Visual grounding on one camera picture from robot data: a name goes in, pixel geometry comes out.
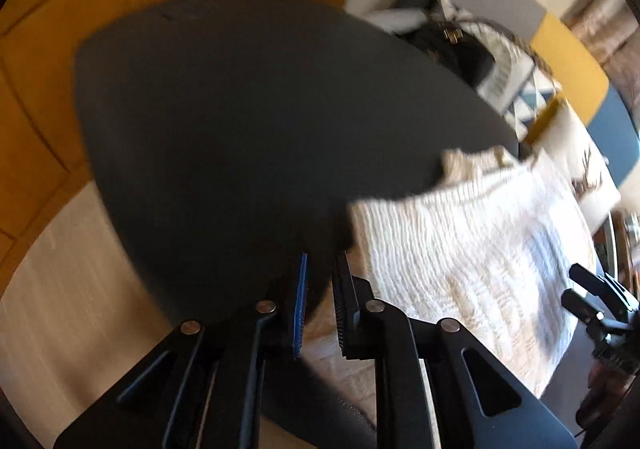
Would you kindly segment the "cream knitted sweater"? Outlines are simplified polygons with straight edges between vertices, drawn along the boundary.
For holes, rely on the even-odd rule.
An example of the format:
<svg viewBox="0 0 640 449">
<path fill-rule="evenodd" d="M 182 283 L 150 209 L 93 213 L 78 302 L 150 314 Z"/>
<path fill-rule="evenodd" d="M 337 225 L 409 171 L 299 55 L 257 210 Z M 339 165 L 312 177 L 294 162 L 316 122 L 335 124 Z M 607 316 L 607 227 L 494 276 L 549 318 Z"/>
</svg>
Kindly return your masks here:
<svg viewBox="0 0 640 449">
<path fill-rule="evenodd" d="M 552 380 L 577 321 L 561 304 L 575 264 L 597 266 L 570 182 L 536 150 L 442 156 L 426 193 L 349 207 L 357 266 L 374 295 L 426 322 L 454 318 L 534 395 Z"/>
</svg>

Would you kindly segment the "black handbag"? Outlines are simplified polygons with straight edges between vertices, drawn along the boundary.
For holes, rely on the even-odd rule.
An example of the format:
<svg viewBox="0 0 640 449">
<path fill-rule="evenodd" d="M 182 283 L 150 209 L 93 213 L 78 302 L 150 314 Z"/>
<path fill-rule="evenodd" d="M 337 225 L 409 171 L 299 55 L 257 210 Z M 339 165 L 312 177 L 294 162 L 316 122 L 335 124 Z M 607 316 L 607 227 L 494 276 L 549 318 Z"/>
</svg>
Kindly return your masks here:
<svg viewBox="0 0 640 449">
<path fill-rule="evenodd" d="M 491 52 L 473 35 L 450 22 L 427 21 L 416 30 L 398 34 L 432 60 L 476 89 L 495 66 Z"/>
</svg>

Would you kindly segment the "triangle pattern cushion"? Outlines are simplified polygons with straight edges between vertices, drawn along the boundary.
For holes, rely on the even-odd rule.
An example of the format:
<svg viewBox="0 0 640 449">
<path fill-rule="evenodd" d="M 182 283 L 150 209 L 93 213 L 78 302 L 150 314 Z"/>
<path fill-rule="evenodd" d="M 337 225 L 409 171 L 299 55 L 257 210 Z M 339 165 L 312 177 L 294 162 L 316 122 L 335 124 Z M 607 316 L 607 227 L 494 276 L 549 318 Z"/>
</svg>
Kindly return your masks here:
<svg viewBox="0 0 640 449">
<path fill-rule="evenodd" d="M 438 2 L 446 20 L 459 24 L 494 56 L 494 68 L 476 92 L 522 141 L 562 85 L 551 75 L 550 66 L 517 34 L 500 23 L 474 16 L 452 0 Z"/>
</svg>

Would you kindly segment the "deer print cushion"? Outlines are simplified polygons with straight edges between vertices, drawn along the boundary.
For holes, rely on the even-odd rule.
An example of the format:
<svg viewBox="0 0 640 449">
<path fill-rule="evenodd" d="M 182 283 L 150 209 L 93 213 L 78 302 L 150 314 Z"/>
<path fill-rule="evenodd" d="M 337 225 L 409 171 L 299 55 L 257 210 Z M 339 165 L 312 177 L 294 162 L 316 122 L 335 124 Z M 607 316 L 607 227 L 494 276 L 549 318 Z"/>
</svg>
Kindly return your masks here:
<svg viewBox="0 0 640 449">
<path fill-rule="evenodd" d="M 565 99 L 554 106 L 533 146 L 543 149 L 568 180 L 590 232 L 597 232 L 622 196 L 604 156 Z"/>
</svg>

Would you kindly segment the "beige patterned left curtain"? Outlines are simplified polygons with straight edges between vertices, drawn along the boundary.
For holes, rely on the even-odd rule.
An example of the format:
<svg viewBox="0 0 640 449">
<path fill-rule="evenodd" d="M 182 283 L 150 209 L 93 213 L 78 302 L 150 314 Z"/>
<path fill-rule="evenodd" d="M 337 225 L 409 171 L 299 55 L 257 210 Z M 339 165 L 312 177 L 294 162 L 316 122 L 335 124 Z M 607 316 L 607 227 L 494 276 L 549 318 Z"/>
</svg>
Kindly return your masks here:
<svg viewBox="0 0 640 449">
<path fill-rule="evenodd" d="M 626 0 L 590 0 L 570 29 L 620 93 L 639 125 L 639 22 Z"/>
</svg>

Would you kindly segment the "blue yellow grey sofa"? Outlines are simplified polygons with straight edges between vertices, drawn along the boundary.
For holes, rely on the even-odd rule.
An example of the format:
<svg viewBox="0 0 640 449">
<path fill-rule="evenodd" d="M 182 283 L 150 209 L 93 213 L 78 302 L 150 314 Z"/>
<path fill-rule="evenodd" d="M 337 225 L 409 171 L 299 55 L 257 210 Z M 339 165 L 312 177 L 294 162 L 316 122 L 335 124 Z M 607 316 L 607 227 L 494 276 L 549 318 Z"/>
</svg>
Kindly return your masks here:
<svg viewBox="0 0 640 449">
<path fill-rule="evenodd" d="M 541 146 L 570 180 L 598 230 L 613 210 L 639 212 L 639 134 L 622 96 L 582 42 L 536 0 L 416 0 L 410 12 L 465 28 L 494 70 L 480 97 L 518 140 Z"/>
</svg>

